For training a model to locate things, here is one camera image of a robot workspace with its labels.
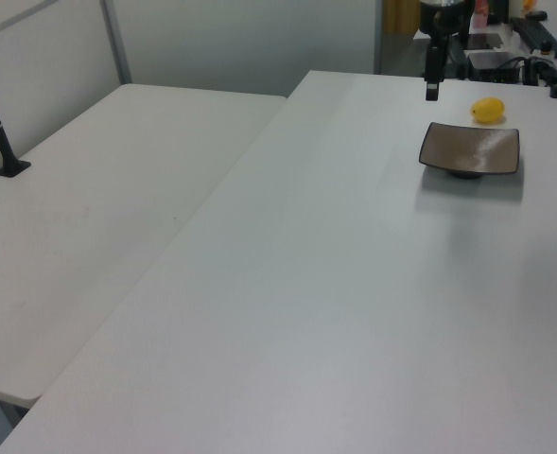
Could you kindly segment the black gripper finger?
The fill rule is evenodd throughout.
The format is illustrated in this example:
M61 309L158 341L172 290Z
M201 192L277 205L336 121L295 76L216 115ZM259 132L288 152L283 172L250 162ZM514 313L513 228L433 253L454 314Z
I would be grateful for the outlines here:
M448 37L435 36L430 39L426 50L424 80L426 82L426 101L437 101L440 83L444 80L448 59Z

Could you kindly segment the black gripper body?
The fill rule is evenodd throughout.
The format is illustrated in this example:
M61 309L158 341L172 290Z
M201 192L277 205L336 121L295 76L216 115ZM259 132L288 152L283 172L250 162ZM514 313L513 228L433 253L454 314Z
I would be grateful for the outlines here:
M457 34L468 19L463 0L420 1L419 30L430 37Z

